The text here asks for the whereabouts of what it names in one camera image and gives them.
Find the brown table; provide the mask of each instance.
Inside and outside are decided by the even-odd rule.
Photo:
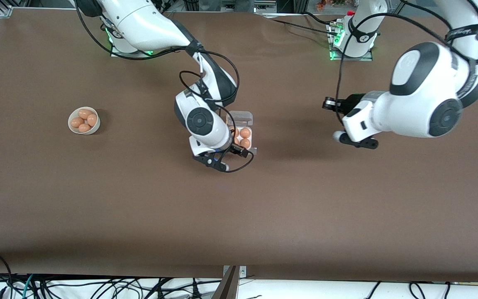
[[[229,108],[254,114],[258,156],[236,174],[191,159],[173,113],[178,72],[198,67],[185,53],[110,58],[75,11],[15,9],[0,20],[0,254],[13,271],[478,280],[478,102],[441,138],[337,144],[320,108],[338,72],[324,35],[246,13],[173,17],[239,68]],[[381,31],[373,62],[346,64],[342,96],[387,89],[397,57],[430,40],[398,20]],[[78,136],[66,121],[86,105],[101,127]]]

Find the blue cable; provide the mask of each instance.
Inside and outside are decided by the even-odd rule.
[[[25,287],[23,287],[23,294],[21,295],[21,299],[25,299],[27,297],[27,287],[31,283],[31,279],[32,279],[33,275],[34,274],[31,274],[31,276],[29,276],[29,278],[27,278],[27,281],[25,282]]]

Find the egg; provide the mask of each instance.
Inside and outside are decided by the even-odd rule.
[[[239,136],[239,129],[235,128],[234,137],[237,138]]]
[[[248,150],[250,148],[250,140],[248,140],[248,139],[241,140],[239,145],[241,145],[242,147],[244,147]]]
[[[95,124],[97,124],[97,115],[90,114],[88,116],[88,125],[90,125],[90,127],[94,127]]]
[[[88,117],[93,114],[93,111],[89,110],[89,109],[81,109],[81,110],[78,110],[78,115],[79,117],[82,117],[82,119],[84,120],[87,120]]]
[[[87,132],[91,129],[90,125],[88,125],[87,123],[83,123],[82,125],[80,125],[78,127],[78,131],[81,132],[81,133],[84,133],[84,132]]]
[[[74,118],[71,120],[71,126],[75,129],[84,123],[84,120],[81,118]]]
[[[248,127],[244,127],[241,130],[241,137],[242,138],[248,138],[248,137],[250,137],[251,134],[252,134],[252,132],[250,131],[250,129]]]

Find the white robotic arm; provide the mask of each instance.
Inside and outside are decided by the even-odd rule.
[[[214,153],[248,155],[233,144],[231,131],[215,113],[235,100],[237,84],[181,23],[164,17],[150,0],[76,0],[76,7],[88,17],[101,17],[114,46],[127,53],[184,49],[199,63],[201,78],[176,96],[174,111],[191,134],[194,159],[227,172]]]
[[[436,3],[453,27],[446,40],[457,53],[436,42],[424,42],[398,59],[389,91],[354,94],[345,100],[326,98],[323,108],[345,114],[345,131],[335,132],[335,140],[377,148],[373,135],[383,131],[423,138],[442,136],[457,125],[463,108],[478,99],[478,11],[467,0]],[[364,55],[383,19],[373,15],[385,8],[385,0],[361,0],[353,17],[340,20],[345,34],[335,46],[346,49],[350,57]]]

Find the white bowl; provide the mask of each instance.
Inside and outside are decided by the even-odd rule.
[[[78,115],[78,111],[81,110],[81,109],[88,109],[88,110],[91,110],[93,112],[93,114],[97,115],[97,123],[95,124],[95,126],[91,127],[90,130],[88,130],[87,132],[84,132],[84,133],[81,133],[78,131],[78,127],[72,127],[71,126],[71,120],[74,119],[74,118],[77,118],[77,117],[80,117]],[[80,134],[80,135],[90,135],[90,134],[93,134],[95,133],[98,129],[99,129],[99,126],[101,125],[101,118],[99,118],[99,114],[97,114],[97,111],[95,111],[95,109],[91,108],[91,107],[81,107],[81,108],[78,108],[76,110],[73,111],[72,114],[70,114],[70,117],[68,118],[68,127],[69,129],[75,133],[75,134]]]

